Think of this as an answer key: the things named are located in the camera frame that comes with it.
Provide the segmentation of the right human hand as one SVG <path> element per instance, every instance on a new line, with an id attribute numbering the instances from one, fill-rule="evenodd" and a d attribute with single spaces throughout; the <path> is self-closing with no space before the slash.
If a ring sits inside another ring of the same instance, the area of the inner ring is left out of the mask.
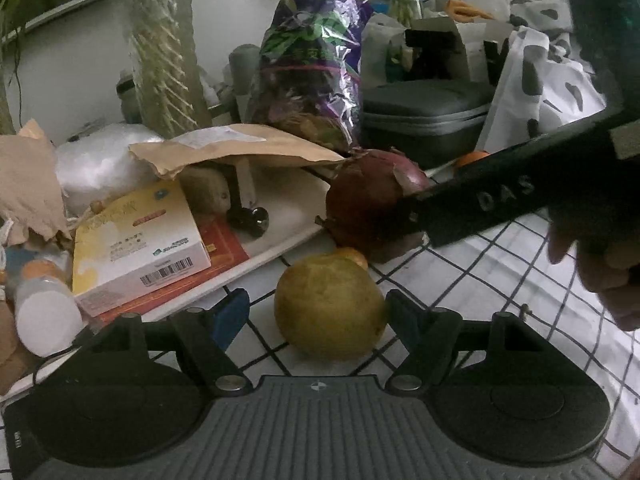
<path id="1" fill-rule="evenodd" d="M 575 266 L 582 286 L 596 294 L 624 332 L 639 328 L 639 237 L 596 242 L 568 222 L 552 220 L 548 258 L 560 263 L 576 245 Z"/>

